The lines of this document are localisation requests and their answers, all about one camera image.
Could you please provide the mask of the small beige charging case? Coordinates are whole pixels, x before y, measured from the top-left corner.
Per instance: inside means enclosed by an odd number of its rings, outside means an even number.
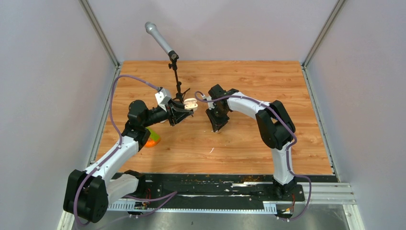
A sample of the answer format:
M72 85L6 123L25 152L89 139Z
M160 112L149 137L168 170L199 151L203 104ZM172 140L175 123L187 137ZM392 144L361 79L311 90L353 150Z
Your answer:
M187 98L183 101L184 109L196 111L198 109L197 99Z

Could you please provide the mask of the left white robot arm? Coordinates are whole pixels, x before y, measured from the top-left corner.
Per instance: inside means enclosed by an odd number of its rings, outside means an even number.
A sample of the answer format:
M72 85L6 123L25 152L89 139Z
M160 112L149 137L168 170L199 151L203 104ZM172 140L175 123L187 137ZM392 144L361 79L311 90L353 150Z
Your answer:
M180 103L170 99L164 107L148 109L142 100L129 104L128 120L119 140L94 164L83 171L74 170L68 177L63 210L96 223L108 205L127 194L141 198L146 194L145 177L128 170L114 179L122 165L136 155L148 142L149 126L169 120L174 126L192 115L198 107L195 98Z

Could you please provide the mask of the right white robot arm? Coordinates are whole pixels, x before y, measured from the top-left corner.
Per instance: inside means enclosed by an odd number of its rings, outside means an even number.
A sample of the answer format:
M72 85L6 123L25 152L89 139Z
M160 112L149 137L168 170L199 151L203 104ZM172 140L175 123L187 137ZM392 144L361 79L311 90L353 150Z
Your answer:
M283 103L259 101L236 89L225 91L218 84L209 90L208 96L202 96L202 101L208 104L206 114L214 132L228 123L230 112L240 112L256 120L262 141L271 149L273 193L279 200L291 196L296 186L291 154L297 138L295 126Z

